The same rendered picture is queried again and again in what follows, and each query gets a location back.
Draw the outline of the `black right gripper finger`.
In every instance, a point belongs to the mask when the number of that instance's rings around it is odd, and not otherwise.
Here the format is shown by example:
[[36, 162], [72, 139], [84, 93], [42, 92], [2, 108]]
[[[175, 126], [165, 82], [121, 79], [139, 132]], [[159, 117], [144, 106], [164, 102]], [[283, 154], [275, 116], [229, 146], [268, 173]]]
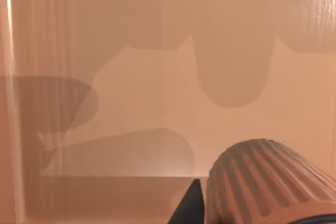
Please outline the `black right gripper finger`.
[[204, 224], [205, 203], [200, 179], [194, 179], [167, 224]]

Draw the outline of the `ribbed tan plant pot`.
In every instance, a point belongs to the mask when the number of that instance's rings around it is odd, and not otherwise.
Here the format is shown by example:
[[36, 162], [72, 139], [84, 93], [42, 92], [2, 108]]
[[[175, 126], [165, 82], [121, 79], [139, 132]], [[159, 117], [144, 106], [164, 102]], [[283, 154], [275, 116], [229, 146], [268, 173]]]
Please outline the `ribbed tan plant pot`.
[[206, 224], [336, 224], [336, 179], [266, 139], [229, 147], [206, 185]]

